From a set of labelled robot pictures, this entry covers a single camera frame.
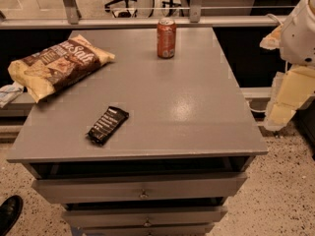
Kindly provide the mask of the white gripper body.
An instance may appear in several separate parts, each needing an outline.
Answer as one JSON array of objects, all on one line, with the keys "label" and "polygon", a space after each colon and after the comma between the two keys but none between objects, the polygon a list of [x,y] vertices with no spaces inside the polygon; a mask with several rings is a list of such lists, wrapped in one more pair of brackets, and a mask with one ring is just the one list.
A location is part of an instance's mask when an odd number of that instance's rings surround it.
[{"label": "white gripper body", "polygon": [[315,0],[300,0],[287,16],[280,53],[290,64],[315,66]]}]

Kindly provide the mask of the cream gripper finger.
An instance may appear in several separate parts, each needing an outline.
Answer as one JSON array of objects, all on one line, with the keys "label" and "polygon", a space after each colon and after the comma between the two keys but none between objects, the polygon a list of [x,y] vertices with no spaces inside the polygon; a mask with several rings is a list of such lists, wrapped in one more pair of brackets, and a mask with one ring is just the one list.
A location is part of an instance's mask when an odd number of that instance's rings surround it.
[{"label": "cream gripper finger", "polygon": [[283,26],[279,25],[273,31],[271,31],[267,36],[265,36],[261,40],[260,46],[268,50],[279,49],[282,28]]},{"label": "cream gripper finger", "polygon": [[286,73],[277,72],[267,104],[264,127],[279,131],[315,91],[315,68],[293,65]]}]

